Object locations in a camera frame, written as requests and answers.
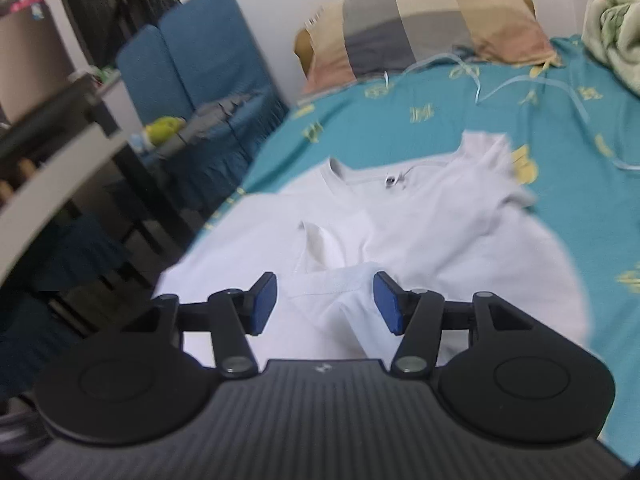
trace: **white t-shirt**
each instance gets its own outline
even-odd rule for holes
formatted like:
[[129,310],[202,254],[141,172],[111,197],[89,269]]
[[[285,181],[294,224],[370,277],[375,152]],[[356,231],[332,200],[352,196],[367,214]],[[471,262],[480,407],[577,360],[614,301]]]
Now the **white t-shirt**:
[[[491,290],[583,344],[588,320],[582,287],[562,244],[526,211],[533,202],[514,179],[504,135],[464,133],[454,153],[370,170],[351,170],[329,159],[278,194],[243,198],[163,275],[158,293],[178,294],[183,302],[204,301],[223,288],[247,289],[271,270],[278,275],[278,303],[264,334],[256,338],[263,338],[254,347],[258,360],[300,358],[281,336],[287,331],[302,334],[296,345],[313,347],[305,351],[306,358],[325,359],[331,358],[331,335],[309,315],[312,303],[291,301],[285,284],[299,280],[310,286],[304,277],[309,275],[315,290],[323,283],[330,289],[335,273],[327,272],[372,262],[403,288],[435,290],[448,300],[469,301],[474,292]],[[353,286],[363,290],[370,280],[372,273]],[[363,343],[367,333],[362,315],[353,313],[356,307],[351,312],[344,297],[331,299],[333,309],[358,323],[352,330],[366,354],[387,360],[387,347],[399,340],[389,334],[392,343],[372,349],[370,341]],[[371,300],[351,304],[359,305],[359,314],[379,315]],[[307,322],[297,317],[300,312]],[[374,323],[378,328],[381,319]],[[323,337],[326,344],[320,344]],[[455,335],[444,341],[451,342],[452,352],[465,344]],[[362,353],[358,349],[351,355],[348,347],[337,353],[345,358]]]

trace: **blue sofa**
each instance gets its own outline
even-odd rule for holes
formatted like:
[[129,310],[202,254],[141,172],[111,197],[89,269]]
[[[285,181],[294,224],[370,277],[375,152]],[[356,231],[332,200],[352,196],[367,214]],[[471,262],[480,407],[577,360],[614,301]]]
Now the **blue sofa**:
[[162,161],[164,188],[178,208],[214,210],[288,111],[236,0],[178,4],[158,27],[135,35],[116,62],[143,124],[161,116],[188,120],[200,105],[251,95],[226,123]]

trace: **yellow toy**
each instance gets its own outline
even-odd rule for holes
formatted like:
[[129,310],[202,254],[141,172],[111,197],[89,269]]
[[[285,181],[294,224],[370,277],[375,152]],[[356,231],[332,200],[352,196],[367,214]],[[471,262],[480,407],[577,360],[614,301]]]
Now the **yellow toy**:
[[157,148],[179,132],[185,123],[182,117],[160,117],[145,126],[146,140]]

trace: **metal screw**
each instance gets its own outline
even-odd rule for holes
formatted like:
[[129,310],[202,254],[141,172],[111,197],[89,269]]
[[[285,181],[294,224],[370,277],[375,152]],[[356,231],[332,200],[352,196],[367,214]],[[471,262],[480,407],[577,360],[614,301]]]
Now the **metal screw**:
[[247,357],[242,355],[235,355],[233,357],[227,357],[222,361],[222,368],[229,374],[244,374],[253,368],[254,364]]
[[396,361],[396,367],[405,374],[419,374],[427,369],[427,361],[416,355],[405,355]]

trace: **gray cloth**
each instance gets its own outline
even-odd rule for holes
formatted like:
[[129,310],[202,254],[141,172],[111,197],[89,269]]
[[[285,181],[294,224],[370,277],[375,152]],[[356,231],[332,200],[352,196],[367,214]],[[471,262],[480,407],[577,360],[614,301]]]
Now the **gray cloth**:
[[167,160],[178,153],[187,144],[196,143],[206,137],[210,129],[226,123],[240,105],[251,98],[250,94],[239,94],[231,97],[204,103],[195,111],[189,122],[177,134],[172,136],[156,149],[160,159]]

